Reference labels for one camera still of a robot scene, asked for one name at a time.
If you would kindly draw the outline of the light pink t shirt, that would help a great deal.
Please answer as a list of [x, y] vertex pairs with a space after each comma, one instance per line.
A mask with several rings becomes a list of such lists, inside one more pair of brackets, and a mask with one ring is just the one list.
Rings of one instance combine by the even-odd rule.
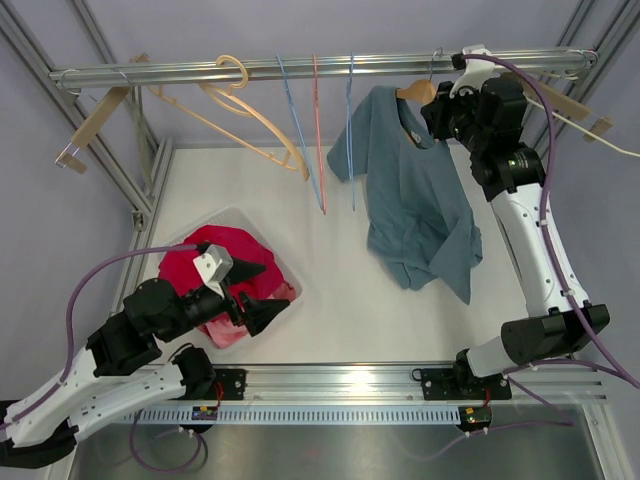
[[[294, 301], [296, 299], [296, 290], [288, 282], [284, 281], [269, 297], [268, 299], [274, 300], [289, 300]], [[214, 347], [219, 350], [225, 350], [236, 344], [243, 338], [249, 335], [247, 329], [244, 326], [234, 326], [231, 320], [226, 315], [221, 315], [216, 319], [209, 321], [203, 326], [199, 327], [199, 330], [209, 338]]]

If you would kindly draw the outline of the red t shirt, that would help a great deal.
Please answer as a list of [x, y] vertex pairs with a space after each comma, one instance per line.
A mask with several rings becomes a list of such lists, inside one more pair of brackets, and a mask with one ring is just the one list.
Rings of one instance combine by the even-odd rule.
[[209, 293], [229, 293], [240, 305], [243, 300], [296, 299], [297, 291], [285, 278], [274, 253], [245, 230], [205, 225], [185, 242], [195, 250], [172, 250], [159, 264], [159, 277], [179, 295], [203, 286]]

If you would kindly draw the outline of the grey blue t shirt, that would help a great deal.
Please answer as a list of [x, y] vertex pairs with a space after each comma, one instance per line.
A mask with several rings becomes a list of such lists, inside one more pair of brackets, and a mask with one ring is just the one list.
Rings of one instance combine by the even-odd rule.
[[[367, 248], [403, 289], [442, 280], [464, 303], [471, 271], [483, 259], [480, 229], [449, 146], [426, 129], [425, 150], [396, 129], [395, 88], [375, 86], [352, 113], [355, 179], [364, 180]], [[327, 155], [349, 182], [345, 129]]]

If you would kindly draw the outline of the pink wire hanger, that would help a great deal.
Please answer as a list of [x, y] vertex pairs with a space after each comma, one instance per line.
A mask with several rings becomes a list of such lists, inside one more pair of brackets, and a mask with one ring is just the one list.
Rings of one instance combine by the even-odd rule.
[[325, 187], [325, 175], [324, 175], [324, 161], [322, 151], [322, 134], [320, 123], [320, 111], [319, 111], [319, 69], [318, 60], [315, 53], [312, 54], [312, 66], [313, 66], [313, 79], [312, 79], [312, 92], [313, 92], [313, 107], [314, 107], [314, 121], [315, 121], [315, 137], [316, 137], [316, 156], [319, 172], [319, 187], [321, 195], [321, 211], [323, 215], [327, 214], [327, 199], [326, 199], [326, 187]]

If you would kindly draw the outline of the light blue wire hanger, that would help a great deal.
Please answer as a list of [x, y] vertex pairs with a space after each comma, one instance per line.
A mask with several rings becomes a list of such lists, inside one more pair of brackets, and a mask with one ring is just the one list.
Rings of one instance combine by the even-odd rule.
[[286, 71], [286, 68], [284, 66], [284, 62], [282, 60], [282, 57], [279, 54], [276, 54], [275, 56], [278, 67], [280, 69], [280, 73], [282, 76], [282, 80], [283, 80], [283, 85], [284, 85], [284, 91], [285, 91], [285, 95], [287, 98], [287, 102], [288, 102], [288, 106], [289, 106], [289, 111], [291, 114], [291, 118], [292, 118], [292, 122], [295, 126], [296, 129], [296, 134], [298, 137], [298, 141], [299, 141], [299, 146], [301, 149], [301, 153], [302, 153], [302, 157], [303, 157], [303, 161], [304, 161], [304, 165], [307, 167], [308, 173], [309, 173], [309, 179], [311, 180], [311, 184], [313, 186], [314, 189], [314, 193], [316, 196], [316, 200], [319, 206], [320, 211], [324, 214], [324, 202], [322, 199], [322, 194], [321, 194], [321, 190], [320, 190], [320, 185], [319, 182], [316, 178], [312, 163], [311, 163], [311, 159], [309, 156], [309, 152], [307, 149], [307, 145], [306, 145], [306, 141], [304, 138], [304, 134], [302, 131], [302, 126], [297, 114], [297, 110], [296, 110], [296, 106], [295, 106], [295, 102], [293, 99], [293, 95], [290, 89], [290, 85], [289, 85], [289, 77]]

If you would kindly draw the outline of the beige plastic hanger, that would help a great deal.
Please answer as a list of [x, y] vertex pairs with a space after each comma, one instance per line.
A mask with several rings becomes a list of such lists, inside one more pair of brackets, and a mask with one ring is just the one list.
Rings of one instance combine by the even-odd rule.
[[269, 130], [280, 144], [285, 148], [285, 154], [282, 159], [278, 159], [273, 152], [266, 152], [255, 145], [243, 140], [230, 131], [222, 128], [221, 126], [206, 119], [202, 115], [192, 111], [183, 104], [181, 104], [177, 98], [170, 97], [164, 93], [164, 86], [148, 87], [148, 90], [160, 100], [175, 107], [188, 116], [196, 119], [200, 123], [204, 124], [208, 128], [215, 132], [222, 134], [228, 139], [234, 141], [236, 144], [251, 150], [252, 152], [266, 158], [267, 160], [275, 163], [279, 167], [293, 172], [299, 172], [304, 181], [308, 181], [311, 177], [310, 168], [307, 166], [304, 156], [300, 150], [293, 144], [293, 142], [266, 116], [257, 111], [251, 105], [240, 99], [235, 95], [236, 90], [244, 89], [250, 79], [249, 72], [245, 65], [236, 57], [231, 55], [220, 55], [216, 61], [216, 66], [229, 66], [236, 67], [241, 75], [239, 81], [229, 84], [227, 87], [220, 87], [213, 83], [199, 83], [198, 86], [202, 92], [204, 92], [212, 101], [218, 104], [220, 107], [228, 112], [231, 112], [237, 116], [250, 118], [261, 123], [267, 130]]

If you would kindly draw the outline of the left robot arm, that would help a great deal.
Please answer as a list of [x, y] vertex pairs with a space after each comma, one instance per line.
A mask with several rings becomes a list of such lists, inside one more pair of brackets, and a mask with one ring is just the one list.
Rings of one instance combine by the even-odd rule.
[[197, 288], [179, 295], [167, 280], [141, 283], [83, 348], [68, 349], [59, 374], [22, 400], [2, 402], [2, 466], [52, 465], [114, 421], [164, 400], [200, 400], [209, 394], [223, 398], [223, 384], [199, 347], [186, 346], [162, 367], [146, 375], [139, 372], [161, 356], [160, 342], [168, 343], [221, 315], [256, 336], [290, 301], [232, 295], [231, 286], [266, 272], [263, 264], [235, 258], [208, 242], [181, 248], [195, 254]]

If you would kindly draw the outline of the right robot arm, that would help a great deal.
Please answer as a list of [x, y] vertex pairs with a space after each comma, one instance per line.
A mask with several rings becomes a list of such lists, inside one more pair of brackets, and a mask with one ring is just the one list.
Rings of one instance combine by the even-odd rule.
[[499, 335], [460, 351], [443, 380], [446, 395], [497, 399], [511, 393], [503, 372], [532, 362], [566, 359], [610, 322], [603, 304], [594, 305], [572, 272], [550, 207], [542, 206], [542, 161], [521, 140], [527, 98], [505, 76], [481, 87], [438, 85], [421, 114], [437, 140], [455, 139], [470, 154], [471, 173], [490, 204], [508, 248], [527, 316], [501, 326]]

